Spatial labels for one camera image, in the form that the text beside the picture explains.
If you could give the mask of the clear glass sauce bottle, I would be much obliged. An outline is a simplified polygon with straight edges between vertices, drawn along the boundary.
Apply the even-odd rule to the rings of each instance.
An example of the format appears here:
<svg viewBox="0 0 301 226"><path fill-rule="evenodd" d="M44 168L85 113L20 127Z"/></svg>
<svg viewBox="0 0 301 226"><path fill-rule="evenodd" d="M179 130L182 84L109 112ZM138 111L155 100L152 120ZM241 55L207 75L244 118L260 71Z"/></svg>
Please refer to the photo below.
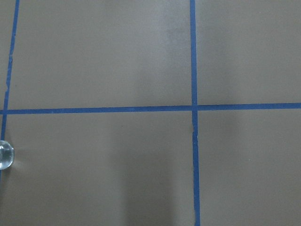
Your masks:
<svg viewBox="0 0 301 226"><path fill-rule="evenodd" d="M9 168L15 158L15 150L13 146L5 141L0 141L0 170Z"/></svg>

